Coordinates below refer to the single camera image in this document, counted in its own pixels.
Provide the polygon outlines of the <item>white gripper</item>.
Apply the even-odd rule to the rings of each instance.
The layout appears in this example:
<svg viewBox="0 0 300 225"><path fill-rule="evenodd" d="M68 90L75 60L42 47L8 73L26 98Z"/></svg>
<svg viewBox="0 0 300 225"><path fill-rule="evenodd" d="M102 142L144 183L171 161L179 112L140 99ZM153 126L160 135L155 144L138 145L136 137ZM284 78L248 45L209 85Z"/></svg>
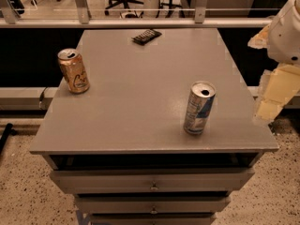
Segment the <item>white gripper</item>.
<svg viewBox="0 0 300 225"><path fill-rule="evenodd" d="M288 0L271 24L247 45L267 49L268 56L280 63L261 76L254 106L253 123L268 125L300 91L300 0Z"/></svg>

